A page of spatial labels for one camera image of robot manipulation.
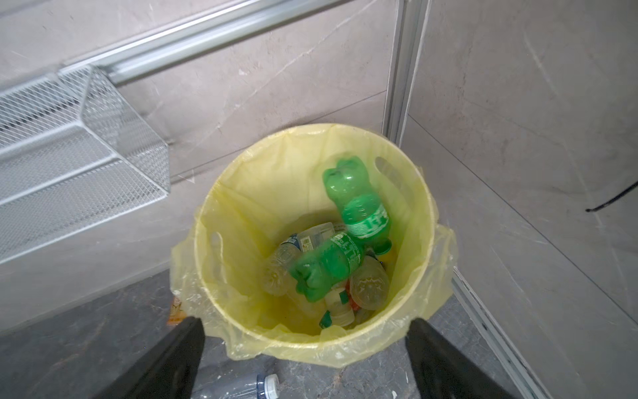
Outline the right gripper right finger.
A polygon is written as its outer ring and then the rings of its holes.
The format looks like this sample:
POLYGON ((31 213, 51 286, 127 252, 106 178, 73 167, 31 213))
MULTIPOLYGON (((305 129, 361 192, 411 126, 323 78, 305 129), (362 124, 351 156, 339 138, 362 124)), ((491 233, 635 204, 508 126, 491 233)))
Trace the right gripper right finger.
POLYGON ((406 350, 422 398, 511 398, 424 319, 414 319, 406 350))

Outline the Pocari blue label bottle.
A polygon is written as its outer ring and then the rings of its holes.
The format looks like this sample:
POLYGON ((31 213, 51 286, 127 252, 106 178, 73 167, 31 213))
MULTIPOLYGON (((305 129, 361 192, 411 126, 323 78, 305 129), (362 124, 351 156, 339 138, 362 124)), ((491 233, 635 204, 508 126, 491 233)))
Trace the Pocari blue label bottle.
POLYGON ((321 329, 332 326, 346 328, 355 322, 355 314, 350 305, 350 298, 344 287, 336 287, 325 296, 327 312, 322 316, 321 329))

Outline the green Sprite bottle yellow cap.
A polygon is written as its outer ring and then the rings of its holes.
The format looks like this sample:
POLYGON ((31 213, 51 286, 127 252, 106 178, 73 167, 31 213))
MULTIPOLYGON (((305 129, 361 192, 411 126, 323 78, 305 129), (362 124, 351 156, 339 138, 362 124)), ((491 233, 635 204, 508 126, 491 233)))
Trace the green Sprite bottle yellow cap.
POLYGON ((390 216, 364 162, 357 156, 342 158, 323 172, 322 181, 347 232, 375 254, 388 253, 392 247, 390 216))

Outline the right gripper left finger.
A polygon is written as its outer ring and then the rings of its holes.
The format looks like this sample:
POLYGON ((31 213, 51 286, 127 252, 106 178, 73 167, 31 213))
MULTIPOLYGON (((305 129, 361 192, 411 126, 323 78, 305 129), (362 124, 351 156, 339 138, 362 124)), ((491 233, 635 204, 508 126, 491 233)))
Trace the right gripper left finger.
POLYGON ((202 321, 187 317, 96 397, 191 397, 204 341, 202 321))

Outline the amber tea bottle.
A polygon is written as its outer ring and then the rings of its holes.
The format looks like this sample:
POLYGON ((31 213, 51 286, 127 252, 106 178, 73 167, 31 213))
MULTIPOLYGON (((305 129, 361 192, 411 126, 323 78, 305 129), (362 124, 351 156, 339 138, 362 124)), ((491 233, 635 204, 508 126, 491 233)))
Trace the amber tea bottle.
POLYGON ((169 307, 169 317, 167 320, 168 326, 177 326, 181 324, 188 315, 182 309, 182 303, 179 298, 174 297, 171 306, 169 307))

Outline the clear bottle green label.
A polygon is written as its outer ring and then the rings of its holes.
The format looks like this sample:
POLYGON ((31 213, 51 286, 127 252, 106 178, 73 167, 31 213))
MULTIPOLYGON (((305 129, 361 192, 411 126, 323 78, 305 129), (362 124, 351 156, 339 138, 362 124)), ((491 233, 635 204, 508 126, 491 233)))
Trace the clear bottle green label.
POLYGON ((310 252, 329 240, 335 234, 332 222, 319 224, 297 234, 297 240, 303 253, 310 252))

